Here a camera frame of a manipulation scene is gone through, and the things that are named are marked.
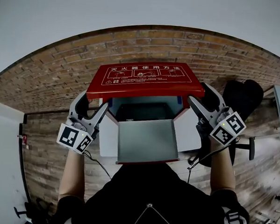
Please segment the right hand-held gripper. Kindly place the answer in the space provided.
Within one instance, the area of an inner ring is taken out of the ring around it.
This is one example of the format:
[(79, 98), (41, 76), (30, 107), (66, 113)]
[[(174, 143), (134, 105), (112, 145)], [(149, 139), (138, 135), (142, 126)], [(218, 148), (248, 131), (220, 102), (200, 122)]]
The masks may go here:
[(201, 85), (205, 90), (201, 100), (188, 96), (188, 103), (199, 118), (199, 135), (202, 140), (211, 136), (220, 145), (229, 145), (244, 131), (246, 125), (237, 112), (226, 106), (215, 88), (203, 82)]

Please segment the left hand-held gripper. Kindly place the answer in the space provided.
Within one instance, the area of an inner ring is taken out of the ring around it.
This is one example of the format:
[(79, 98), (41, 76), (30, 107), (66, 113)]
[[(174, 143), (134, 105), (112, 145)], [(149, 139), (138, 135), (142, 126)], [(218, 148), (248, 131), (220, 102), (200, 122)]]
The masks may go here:
[(108, 102), (102, 104), (89, 118), (87, 114), (89, 101), (86, 91), (81, 92), (72, 101), (66, 122), (60, 126), (57, 143), (78, 154), (83, 154), (95, 140), (99, 132), (99, 124), (108, 108)]

